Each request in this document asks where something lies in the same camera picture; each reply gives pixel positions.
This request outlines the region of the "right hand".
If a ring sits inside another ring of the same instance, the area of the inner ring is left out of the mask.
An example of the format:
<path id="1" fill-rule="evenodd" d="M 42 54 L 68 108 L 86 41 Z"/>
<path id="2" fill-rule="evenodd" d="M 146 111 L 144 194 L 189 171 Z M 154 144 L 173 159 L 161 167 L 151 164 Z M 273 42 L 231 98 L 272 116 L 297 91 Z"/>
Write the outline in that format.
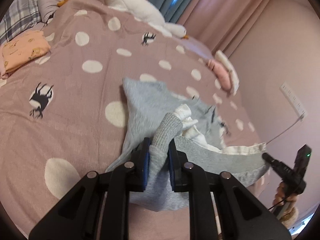
<path id="1" fill-rule="evenodd" d="M 292 193 L 288 195 L 288 192 L 285 192 L 285 187 L 286 184 L 284 182 L 279 184 L 272 204 L 275 206 L 281 206 L 284 204 L 284 201 L 287 201 L 289 203 L 289 207 L 292 208 L 297 202 L 298 194 Z"/>

